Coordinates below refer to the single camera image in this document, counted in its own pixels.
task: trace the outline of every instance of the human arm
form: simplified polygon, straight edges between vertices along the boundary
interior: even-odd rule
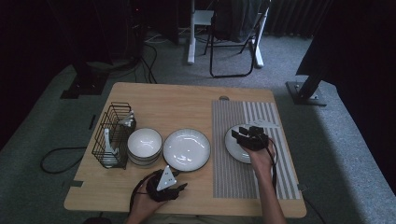
[[[154,212],[163,206],[166,202],[157,203],[152,200],[146,191],[146,185],[149,180],[143,182],[136,195],[134,196],[134,204],[131,213],[125,224],[138,224],[149,218]]]
[[[243,149],[250,157],[253,170],[258,180],[260,201],[262,204],[262,218],[264,223],[286,223],[286,219],[283,215],[282,208],[277,200],[276,192],[272,184],[272,161],[270,155],[265,148],[257,151],[250,150],[246,147],[243,147]],[[268,149],[274,156],[275,152],[272,140],[270,140]]]

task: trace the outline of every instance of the gray carpet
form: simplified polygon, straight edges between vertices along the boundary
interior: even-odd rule
[[[377,168],[336,88],[324,82],[319,85],[328,104],[325,107],[295,105],[288,94],[287,81],[304,82],[306,79],[296,77],[295,73],[309,44],[309,39],[299,37],[265,36],[261,42],[263,68],[254,69],[248,77],[214,79],[208,73],[208,55],[201,55],[203,42],[197,41],[195,64],[187,65],[188,39],[181,38],[179,46],[154,39],[150,45],[156,48],[158,57],[152,71],[162,84],[273,91],[297,176],[300,183],[307,186],[304,196],[327,223],[394,223],[395,195]],[[145,48],[144,58],[148,63],[152,62],[153,55],[152,49]],[[246,60],[240,62],[216,64],[215,69],[233,71],[246,66]],[[92,115],[96,115],[96,119],[99,117],[111,86],[119,81],[146,82],[144,74],[147,73],[142,66],[113,72],[102,95],[83,95],[76,100],[60,99],[76,74],[71,66],[52,80],[0,152],[0,223],[82,223],[88,217],[99,216],[96,212],[64,209],[64,198],[77,166],[63,174],[50,175],[41,171],[40,160],[56,147],[87,146],[92,135]],[[82,150],[60,152],[47,160],[46,167],[60,169],[81,155]],[[320,223],[312,207],[308,205],[307,210],[306,217],[288,219],[288,222]],[[104,217],[109,217],[113,223],[122,223],[126,214],[104,212]]]

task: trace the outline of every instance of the dish drying mat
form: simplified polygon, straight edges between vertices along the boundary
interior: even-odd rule
[[[254,124],[253,122],[258,119],[272,123],[263,128],[264,132],[274,139],[277,146],[277,198],[282,200],[301,199],[275,104],[237,101],[212,102],[213,197],[259,198],[257,179],[251,165],[231,156],[224,143],[225,134],[230,128],[238,124]]]

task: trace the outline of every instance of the chair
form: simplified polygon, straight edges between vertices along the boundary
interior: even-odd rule
[[[246,77],[253,71],[254,57],[258,48],[263,23],[267,15],[270,0],[214,0],[213,17],[206,40],[205,53],[210,43],[210,75],[214,78]],[[215,46],[217,40],[231,41],[231,45]],[[248,42],[255,40],[251,55],[250,69],[245,74],[215,75],[213,72],[214,48],[242,47],[243,52]]]

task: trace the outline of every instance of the black wire rack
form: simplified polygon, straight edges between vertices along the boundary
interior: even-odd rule
[[[92,154],[105,168],[126,169],[128,138],[135,128],[136,119],[129,104],[111,103],[96,131]]]

